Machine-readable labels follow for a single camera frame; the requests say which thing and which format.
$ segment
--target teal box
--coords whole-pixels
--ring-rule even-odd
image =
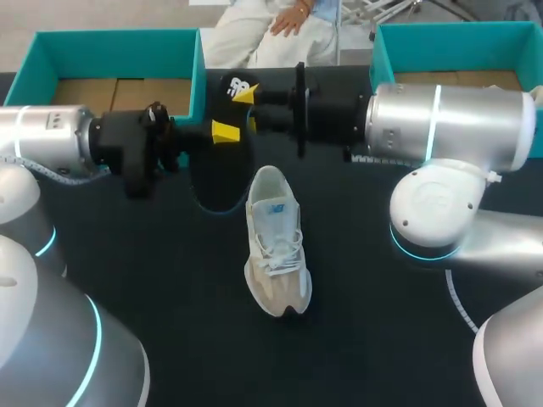
[[[543,85],[543,29],[528,21],[380,25],[370,79],[395,82],[396,72],[514,70],[524,91]],[[543,158],[543,108],[530,158]]]
[[[173,117],[179,125],[204,118],[206,74],[198,29],[37,32],[4,105],[49,105],[59,80],[110,78],[189,79],[188,115]]]

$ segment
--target chair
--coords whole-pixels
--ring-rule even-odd
[[[379,24],[395,17],[397,14],[411,7],[417,11],[423,0],[354,0],[355,6],[348,8],[342,6],[341,19],[344,24],[361,24],[363,20],[369,20],[372,24],[370,40],[373,41]]]
[[[336,13],[336,65],[341,62],[341,25],[343,23],[343,0],[338,0],[338,12]]]

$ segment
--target black tabletop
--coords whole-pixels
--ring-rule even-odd
[[[291,70],[256,74],[268,86],[294,79]],[[326,92],[368,86],[366,67],[311,76]],[[212,92],[221,72],[208,77]],[[0,90],[12,79],[0,74]],[[258,165],[280,168],[301,205],[314,287],[296,322],[268,317],[249,293],[243,209],[202,212],[187,174],[161,183],[152,202],[128,201],[114,178],[41,182],[69,278],[148,352],[148,405],[482,407],[473,333],[444,273],[414,272],[389,246],[389,198],[407,169],[344,164],[339,150],[315,146],[298,160],[284,137],[257,137],[255,149]],[[483,208],[543,215],[541,170],[531,161],[505,177]],[[454,277],[477,324],[526,293],[487,276]]]

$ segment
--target white pants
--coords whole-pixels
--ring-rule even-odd
[[[204,44],[206,68],[292,68],[336,64],[335,24],[310,15],[299,34],[273,36],[281,10],[295,0],[237,0],[228,7]]]

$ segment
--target beige sneaker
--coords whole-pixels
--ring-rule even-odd
[[[305,268],[299,205],[283,173],[260,168],[249,189],[246,215],[249,260],[245,279],[268,314],[302,314],[311,299],[311,275]]]

